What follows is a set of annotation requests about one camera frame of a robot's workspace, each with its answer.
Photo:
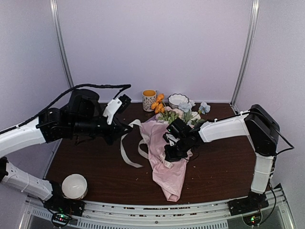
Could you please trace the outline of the pink fake flower stem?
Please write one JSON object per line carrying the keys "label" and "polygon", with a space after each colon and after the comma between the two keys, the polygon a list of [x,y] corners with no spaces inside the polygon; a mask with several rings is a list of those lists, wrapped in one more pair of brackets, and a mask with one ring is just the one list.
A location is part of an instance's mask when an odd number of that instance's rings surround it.
{"label": "pink fake flower stem", "polygon": [[166,106],[156,115],[155,120],[160,123],[171,124],[177,118],[185,121],[184,116],[185,112],[182,110]]}

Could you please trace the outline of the pink purple wrapping paper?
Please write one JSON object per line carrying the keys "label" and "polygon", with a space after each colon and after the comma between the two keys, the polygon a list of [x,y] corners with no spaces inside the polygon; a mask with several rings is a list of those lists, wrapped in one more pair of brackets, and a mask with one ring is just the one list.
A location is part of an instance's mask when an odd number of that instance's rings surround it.
{"label": "pink purple wrapping paper", "polygon": [[152,179],[157,183],[166,200],[177,202],[180,199],[188,159],[193,156],[191,150],[187,152],[187,158],[177,162],[165,160],[165,145],[163,134],[166,132],[168,124],[160,123],[155,120],[141,123],[140,134],[143,144],[148,146],[147,159],[152,167]]}

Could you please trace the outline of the patterned mug with orange inside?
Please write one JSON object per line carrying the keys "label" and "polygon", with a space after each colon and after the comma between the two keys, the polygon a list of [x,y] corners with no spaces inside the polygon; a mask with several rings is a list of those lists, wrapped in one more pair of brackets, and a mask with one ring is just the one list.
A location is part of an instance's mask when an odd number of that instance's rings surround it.
{"label": "patterned mug with orange inside", "polygon": [[152,111],[152,104],[156,102],[157,92],[155,90],[144,90],[142,92],[142,108],[146,112]]}

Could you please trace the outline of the orange fake flower stem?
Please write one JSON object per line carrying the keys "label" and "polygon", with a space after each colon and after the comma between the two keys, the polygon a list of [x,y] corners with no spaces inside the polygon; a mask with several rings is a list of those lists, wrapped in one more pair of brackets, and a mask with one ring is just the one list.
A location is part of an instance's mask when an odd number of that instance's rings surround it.
{"label": "orange fake flower stem", "polygon": [[154,110],[155,114],[164,114],[166,111],[166,105],[163,100],[164,94],[159,94],[156,101],[151,105],[151,108]]}

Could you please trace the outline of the light blue fake flower stem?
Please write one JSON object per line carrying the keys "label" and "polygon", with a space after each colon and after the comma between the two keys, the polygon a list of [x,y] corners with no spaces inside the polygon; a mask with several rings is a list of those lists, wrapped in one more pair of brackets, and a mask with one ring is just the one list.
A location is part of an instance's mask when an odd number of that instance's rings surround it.
{"label": "light blue fake flower stem", "polygon": [[[178,105],[178,109],[183,111],[184,113],[187,113],[189,111],[191,111],[191,109],[195,106],[195,102],[193,100],[190,100],[189,102],[182,102],[179,103]],[[200,106],[198,108],[198,113],[199,114],[207,114],[209,113],[211,110],[211,107],[208,103],[206,102],[201,102]]]}

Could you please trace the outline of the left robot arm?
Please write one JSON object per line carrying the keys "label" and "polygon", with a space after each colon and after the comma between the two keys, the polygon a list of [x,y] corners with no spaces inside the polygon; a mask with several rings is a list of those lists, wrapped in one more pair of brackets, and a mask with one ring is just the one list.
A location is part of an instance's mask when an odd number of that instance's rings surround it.
{"label": "left robot arm", "polygon": [[41,200],[49,200],[58,212],[64,212],[69,204],[60,184],[34,177],[18,169],[7,160],[7,155],[29,146],[81,136],[84,139],[76,140],[76,145],[98,137],[112,145],[116,139],[132,131],[132,127],[120,122],[116,117],[131,103],[130,97],[121,95],[130,87],[130,84],[79,84],[61,93],[33,117],[2,130],[1,183]]}

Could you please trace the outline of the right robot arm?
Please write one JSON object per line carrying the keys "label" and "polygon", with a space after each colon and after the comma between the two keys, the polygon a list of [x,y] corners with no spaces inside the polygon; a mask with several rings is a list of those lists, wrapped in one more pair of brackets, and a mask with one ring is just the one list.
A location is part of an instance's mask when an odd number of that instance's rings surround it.
{"label": "right robot arm", "polygon": [[187,151],[199,143],[209,143],[219,139],[246,136],[254,150],[256,162],[254,177],[248,197],[244,200],[247,210],[255,210],[264,200],[264,194],[274,172],[278,140],[294,146],[280,132],[279,124],[259,104],[247,111],[231,117],[200,121],[194,127],[176,118],[163,134],[167,144],[164,147],[168,162],[180,161],[187,157]]}

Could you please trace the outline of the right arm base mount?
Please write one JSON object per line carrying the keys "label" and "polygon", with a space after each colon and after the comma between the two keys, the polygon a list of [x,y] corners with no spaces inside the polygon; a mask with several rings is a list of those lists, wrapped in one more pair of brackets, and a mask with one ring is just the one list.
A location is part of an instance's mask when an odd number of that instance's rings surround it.
{"label": "right arm base mount", "polygon": [[262,209],[269,206],[267,200],[258,203],[249,198],[234,199],[228,202],[231,216],[242,215],[245,225],[258,226],[263,221]]}

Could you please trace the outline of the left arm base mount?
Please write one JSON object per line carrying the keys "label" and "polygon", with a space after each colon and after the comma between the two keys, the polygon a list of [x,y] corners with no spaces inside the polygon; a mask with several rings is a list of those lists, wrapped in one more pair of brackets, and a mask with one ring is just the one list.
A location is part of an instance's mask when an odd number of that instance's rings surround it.
{"label": "left arm base mount", "polygon": [[51,223],[57,228],[67,226],[74,220],[73,216],[81,217],[85,208],[85,202],[67,198],[50,198],[41,202],[51,213]]}

